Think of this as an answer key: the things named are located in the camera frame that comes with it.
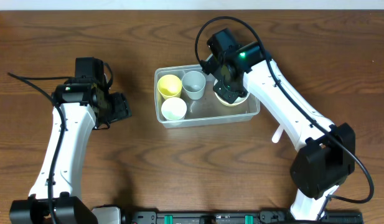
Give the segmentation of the grey plastic cup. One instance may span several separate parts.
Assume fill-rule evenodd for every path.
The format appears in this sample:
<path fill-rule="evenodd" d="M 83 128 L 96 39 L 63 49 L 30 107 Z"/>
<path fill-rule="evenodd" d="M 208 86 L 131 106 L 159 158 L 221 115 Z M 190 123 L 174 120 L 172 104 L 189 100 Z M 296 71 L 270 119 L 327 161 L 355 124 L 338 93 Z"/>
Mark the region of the grey plastic cup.
<path fill-rule="evenodd" d="M 203 97 L 205 85 L 205 75 L 198 71 L 187 72 L 182 78 L 182 87 L 191 100 Z"/>

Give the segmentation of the clear plastic container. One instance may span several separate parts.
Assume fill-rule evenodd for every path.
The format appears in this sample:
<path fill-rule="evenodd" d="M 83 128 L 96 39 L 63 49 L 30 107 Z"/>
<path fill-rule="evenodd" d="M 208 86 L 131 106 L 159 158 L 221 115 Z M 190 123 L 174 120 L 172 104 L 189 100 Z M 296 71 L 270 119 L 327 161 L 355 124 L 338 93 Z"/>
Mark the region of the clear plastic container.
<path fill-rule="evenodd" d="M 181 91 L 180 98 L 185 101 L 187 111 L 184 119 L 175 121 L 169 121 L 162 115 L 161 106 L 164 98 L 155 87 L 154 103 L 157 120 L 165 128 L 186 128 L 249 121 L 260 112 L 260 102 L 253 95 L 237 106 L 223 105 L 213 91 L 214 82 L 213 75 L 206 76 L 204 95 L 199 100 L 192 100 L 185 91 Z"/>

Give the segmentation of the yellow plastic cup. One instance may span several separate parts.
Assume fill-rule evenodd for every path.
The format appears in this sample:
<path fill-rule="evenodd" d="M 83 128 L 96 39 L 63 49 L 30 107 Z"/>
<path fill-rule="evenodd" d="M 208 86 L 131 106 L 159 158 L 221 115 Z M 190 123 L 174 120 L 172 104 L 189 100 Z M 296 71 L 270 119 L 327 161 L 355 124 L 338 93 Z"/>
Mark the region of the yellow plastic cup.
<path fill-rule="evenodd" d="M 165 100 L 173 97 L 180 98 L 182 81 L 175 75 L 164 75 L 158 80 L 157 89 Z"/>

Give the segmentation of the white plastic cup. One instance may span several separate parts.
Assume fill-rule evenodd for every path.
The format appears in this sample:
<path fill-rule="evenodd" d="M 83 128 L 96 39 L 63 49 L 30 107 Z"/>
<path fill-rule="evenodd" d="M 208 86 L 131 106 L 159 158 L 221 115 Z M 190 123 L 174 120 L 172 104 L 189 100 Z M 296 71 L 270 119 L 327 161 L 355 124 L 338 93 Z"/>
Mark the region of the white plastic cup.
<path fill-rule="evenodd" d="M 161 106 L 161 113 L 168 121 L 176 121 L 185 118 L 187 105 L 181 98 L 173 97 L 165 100 Z"/>

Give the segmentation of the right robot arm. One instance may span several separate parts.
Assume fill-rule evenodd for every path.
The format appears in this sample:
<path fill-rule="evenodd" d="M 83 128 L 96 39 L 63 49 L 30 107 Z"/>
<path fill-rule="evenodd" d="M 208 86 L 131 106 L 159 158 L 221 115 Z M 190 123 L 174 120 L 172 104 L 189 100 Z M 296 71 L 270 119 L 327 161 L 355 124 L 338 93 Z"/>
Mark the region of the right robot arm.
<path fill-rule="evenodd" d="M 285 79 L 270 54 L 257 42 L 207 42 L 211 56 L 200 61 L 217 79 L 214 92 L 228 103 L 248 93 L 259 99 L 297 151 L 290 168 L 297 187 L 290 213 L 296 220 L 317 221 L 326 201 L 355 170 L 355 133 L 318 113 Z"/>

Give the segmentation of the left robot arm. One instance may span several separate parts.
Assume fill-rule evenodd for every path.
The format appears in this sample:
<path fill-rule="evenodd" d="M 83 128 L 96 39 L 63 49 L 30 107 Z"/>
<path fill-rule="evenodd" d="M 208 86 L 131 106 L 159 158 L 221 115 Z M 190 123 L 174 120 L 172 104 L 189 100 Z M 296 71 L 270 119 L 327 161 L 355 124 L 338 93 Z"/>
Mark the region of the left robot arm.
<path fill-rule="evenodd" d="M 28 198 L 12 202 L 11 223 L 121 223 L 117 206 L 89 209 L 80 182 L 91 132 L 130 117 L 126 98 L 98 84 L 73 83 L 59 85 L 51 99 L 53 126 L 44 163 Z"/>

